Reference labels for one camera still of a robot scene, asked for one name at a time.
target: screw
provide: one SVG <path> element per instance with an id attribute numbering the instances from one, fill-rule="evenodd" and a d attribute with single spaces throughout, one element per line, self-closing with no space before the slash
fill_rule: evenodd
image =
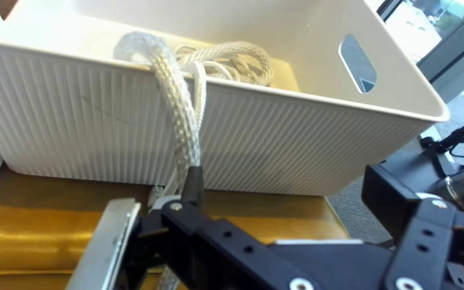
<path id="1" fill-rule="evenodd" d="M 312 284 L 303 277 L 295 277 L 290 282 L 290 290 L 314 290 Z"/>
<path id="2" fill-rule="evenodd" d="M 432 205 L 436 208 L 448 208 L 448 205 L 443 200 L 433 200 Z"/>
<path id="3" fill-rule="evenodd" d="M 172 211 L 180 211 L 180 209 L 182 209 L 182 203 L 171 203 L 169 208 L 171 208 Z"/>
<path id="4" fill-rule="evenodd" d="M 409 277 L 396 279 L 395 285 L 398 290 L 422 290 L 420 284 L 417 284 L 415 280 L 409 279 Z"/>

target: white braided rope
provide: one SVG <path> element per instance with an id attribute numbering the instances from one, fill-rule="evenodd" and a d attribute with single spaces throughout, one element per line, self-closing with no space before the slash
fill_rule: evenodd
<path id="1" fill-rule="evenodd" d="M 248 42 L 229 42 L 198 50 L 182 45 L 174 53 L 151 34 L 130 32 L 121 37 L 114 48 L 114 58 L 150 64 L 171 108 L 175 171 L 158 197 L 180 192 L 188 168 L 200 166 L 200 127 L 206 103 L 206 76 L 259 85 L 269 85 L 274 76 L 269 55 Z M 195 106 L 180 68 L 193 76 Z"/>

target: wooden table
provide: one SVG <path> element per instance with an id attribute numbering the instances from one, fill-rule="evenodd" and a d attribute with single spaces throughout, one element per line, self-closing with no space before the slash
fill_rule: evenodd
<path id="1" fill-rule="evenodd" d="M 63 288 L 106 203 L 134 197 L 145 205 L 148 192 L 145 185 L 29 177 L 1 168 L 0 288 Z M 319 197 L 208 192 L 204 211 L 264 243 L 348 237 Z"/>

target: rope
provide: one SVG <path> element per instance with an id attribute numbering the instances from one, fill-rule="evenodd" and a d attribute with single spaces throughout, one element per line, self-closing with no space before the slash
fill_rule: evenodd
<path id="1" fill-rule="evenodd" d="M 158 197 L 182 190 L 190 166 L 200 166 L 200 127 L 206 103 L 206 79 L 269 85 L 272 66 L 269 55 L 248 42 L 229 42 L 206 48 L 180 45 L 171 50 L 161 39 L 130 32 L 121 37 L 114 58 L 151 66 L 167 102 L 175 135 L 175 169 Z M 193 100 L 182 69 L 195 81 Z"/>

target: basket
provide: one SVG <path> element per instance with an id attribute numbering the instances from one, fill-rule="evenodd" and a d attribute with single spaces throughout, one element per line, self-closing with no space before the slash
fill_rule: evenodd
<path id="1" fill-rule="evenodd" d="M 208 82 L 208 189 L 332 195 L 448 118 L 361 0 L 19 0 L 0 18 L 0 153 L 13 171 L 166 182 L 172 129 L 158 82 L 113 60 L 132 31 L 195 47 L 246 40 L 274 58 L 272 87 Z M 345 39 L 377 74 L 369 92 L 341 55 Z"/>

